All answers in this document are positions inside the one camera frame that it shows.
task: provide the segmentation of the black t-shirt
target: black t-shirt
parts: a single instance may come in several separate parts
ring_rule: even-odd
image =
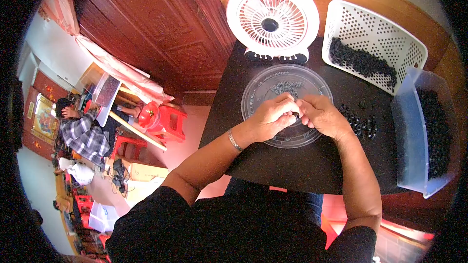
[[[115,223],[112,262],[371,262],[371,228],[326,235],[280,191],[200,199],[161,186]]]

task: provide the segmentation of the white plastic basket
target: white plastic basket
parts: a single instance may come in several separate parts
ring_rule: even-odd
[[[364,77],[352,66],[338,66],[331,62],[330,44],[332,38],[340,38],[354,50],[364,49],[372,55],[385,59],[396,70],[396,85],[387,87],[390,76],[374,74]],[[373,11],[342,0],[333,0],[328,5],[322,58],[328,65],[344,70],[383,89],[392,96],[406,77],[406,67],[421,71],[427,60],[426,46],[408,31],[393,21]]]

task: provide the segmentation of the pink curtain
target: pink curtain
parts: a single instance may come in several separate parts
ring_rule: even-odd
[[[44,0],[41,9],[55,21],[65,32],[75,38],[76,43],[85,53],[89,53],[94,62],[104,71],[120,80],[142,101],[158,104],[166,103],[174,98],[163,92],[163,88],[138,71],[137,68],[107,53],[104,49],[79,33],[73,0]]]

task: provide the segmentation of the striped shirt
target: striped shirt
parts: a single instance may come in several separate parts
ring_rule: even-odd
[[[60,130],[69,148],[99,165],[101,158],[110,147],[102,128],[93,124],[96,113],[96,111],[88,112],[80,119],[63,119],[60,122]]]

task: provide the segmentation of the silver bangle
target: silver bangle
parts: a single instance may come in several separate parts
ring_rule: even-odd
[[[243,149],[239,146],[239,144],[237,144],[234,140],[234,137],[233,137],[233,133],[232,133],[232,128],[230,128],[228,131],[227,131],[227,137],[229,137],[229,141],[231,142],[232,145],[234,145],[234,147],[239,150],[239,151],[243,151]]]

